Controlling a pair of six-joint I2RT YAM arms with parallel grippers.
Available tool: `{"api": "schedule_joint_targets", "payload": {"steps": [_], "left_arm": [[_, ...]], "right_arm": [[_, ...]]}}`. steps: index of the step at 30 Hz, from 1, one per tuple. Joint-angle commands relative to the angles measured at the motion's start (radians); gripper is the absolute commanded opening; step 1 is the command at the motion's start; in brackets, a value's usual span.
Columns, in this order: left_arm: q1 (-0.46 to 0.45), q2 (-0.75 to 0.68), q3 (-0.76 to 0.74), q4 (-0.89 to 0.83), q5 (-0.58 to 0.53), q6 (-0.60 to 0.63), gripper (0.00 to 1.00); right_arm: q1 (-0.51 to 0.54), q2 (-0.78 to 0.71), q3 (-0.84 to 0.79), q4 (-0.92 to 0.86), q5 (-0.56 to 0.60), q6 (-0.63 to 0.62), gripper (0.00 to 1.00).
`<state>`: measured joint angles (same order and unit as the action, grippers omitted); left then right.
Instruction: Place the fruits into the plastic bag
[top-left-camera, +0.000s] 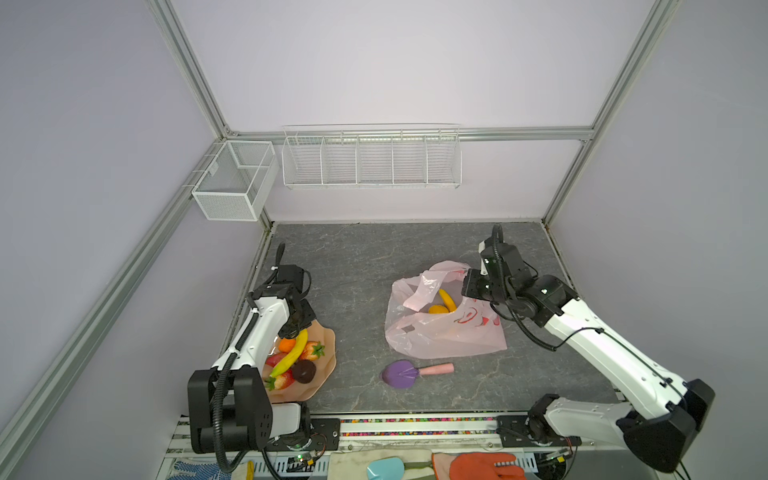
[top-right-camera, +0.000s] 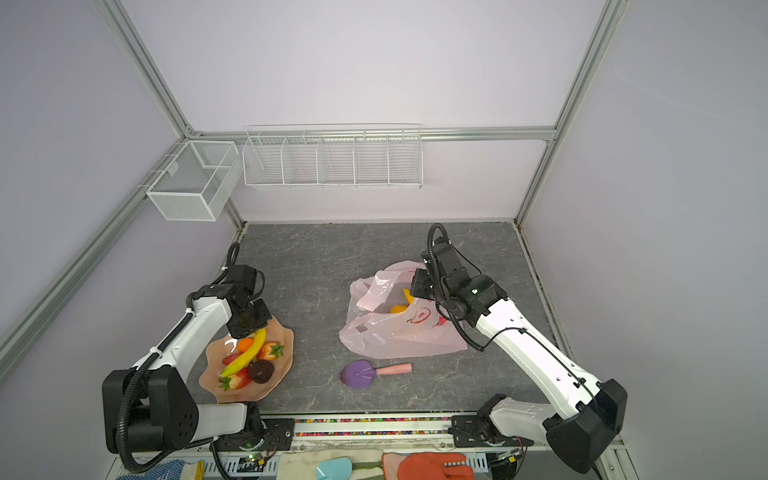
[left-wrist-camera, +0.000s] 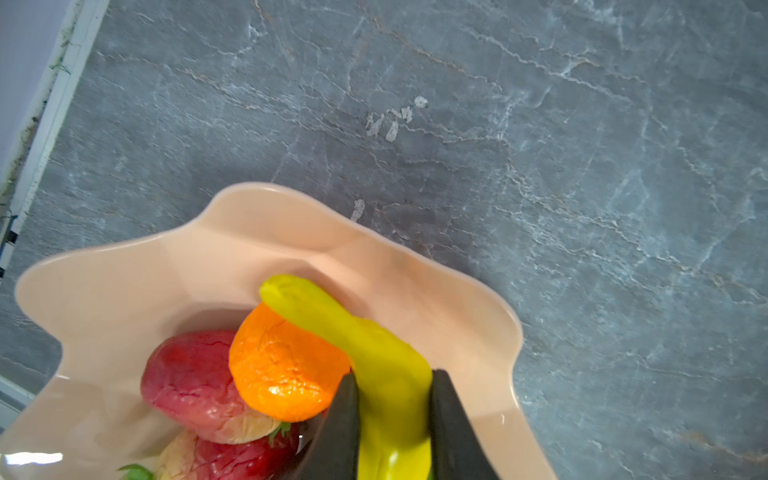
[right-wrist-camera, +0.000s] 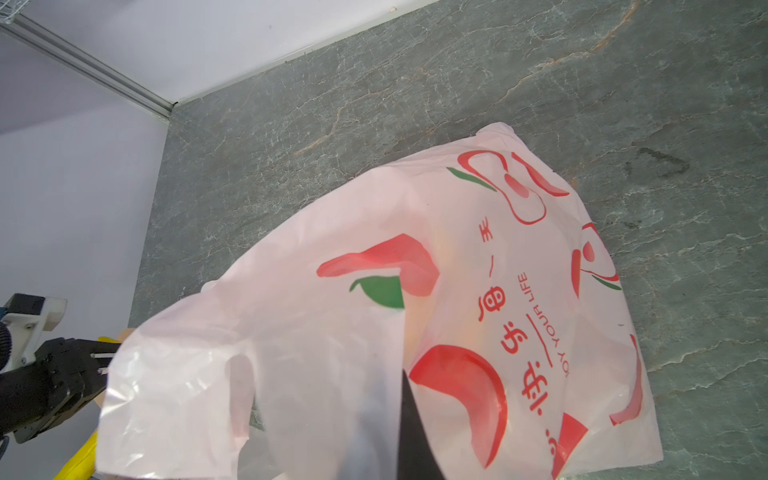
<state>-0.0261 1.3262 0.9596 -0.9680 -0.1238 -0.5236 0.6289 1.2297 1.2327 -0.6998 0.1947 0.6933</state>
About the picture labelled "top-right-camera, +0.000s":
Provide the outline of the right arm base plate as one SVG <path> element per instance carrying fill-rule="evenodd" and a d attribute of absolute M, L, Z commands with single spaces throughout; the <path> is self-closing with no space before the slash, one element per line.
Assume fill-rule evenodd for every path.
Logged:
<path fill-rule="evenodd" d="M 450 418 L 449 433 L 458 448 L 481 447 L 531 447 L 534 442 L 517 437 L 502 435 L 489 420 L 471 415 L 453 415 Z"/>

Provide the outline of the pink plastic bag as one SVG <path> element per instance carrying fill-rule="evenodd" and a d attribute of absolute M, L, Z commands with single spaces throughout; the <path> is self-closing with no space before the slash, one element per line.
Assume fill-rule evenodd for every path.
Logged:
<path fill-rule="evenodd" d="M 408 305 L 403 289 L 423 265 L 414 261 L 392 264 L 368 278 L 353 281 L 350 302 L 339 340 L 351 352 L 377 360 L 428 357 L 465 351 L 468 345 L 455 327 L 438 313 L 431 300 Z M 392 314 L 395 305 L 408 309 Z"/>

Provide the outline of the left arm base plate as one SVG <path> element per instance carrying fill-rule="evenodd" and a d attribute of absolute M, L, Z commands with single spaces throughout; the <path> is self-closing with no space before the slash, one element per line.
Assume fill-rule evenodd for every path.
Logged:
<path fill-rule="evenodd" d="M 258 434 L 244 431 L 220 437 L 214 445 L 218 452 L 274 452 L 291 449 L 296 422 L 293 418 L 262 420 Z"/>

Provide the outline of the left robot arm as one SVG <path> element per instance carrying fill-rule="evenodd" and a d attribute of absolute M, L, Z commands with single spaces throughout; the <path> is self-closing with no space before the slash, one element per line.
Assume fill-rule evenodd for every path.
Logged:
<path fill-rule="evenodd" d="M 199 405 L 187 387 L 204 342 L 220 328 L 235 340 L 253 342 L 225 367 L 224 385 L 247 367 L 266 339 L 271 318 L 261 297 L 264 274 L 237 261 L 230 245 L 220 274 L 187 295 L 183 317 L 132 367 L 112 371 L 102 384 L 107 448 L 123 467 L 144 474 L 171 454 L 243 434 L 259 443 L 266 431 L 253 402 Z"/>

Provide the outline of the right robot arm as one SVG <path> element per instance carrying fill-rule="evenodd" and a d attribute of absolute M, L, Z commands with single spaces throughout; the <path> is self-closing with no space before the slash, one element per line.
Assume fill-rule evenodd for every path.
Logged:
<path fill-rule="evenodd" d="M 496 281 L 482 272 L 471 274 L 473 263 L 454 247 L 442 224 L 430 226 L 422 260 L 412 295 L 433 301 L 474 350 L 498 346 L 547 399 L 541 404 L 492 397 L 477 412 L 480 440 L 543 443 L 572 470 L 592 471 L 623 428 L 625 388 L 579 366 L 525 318 Z"/>

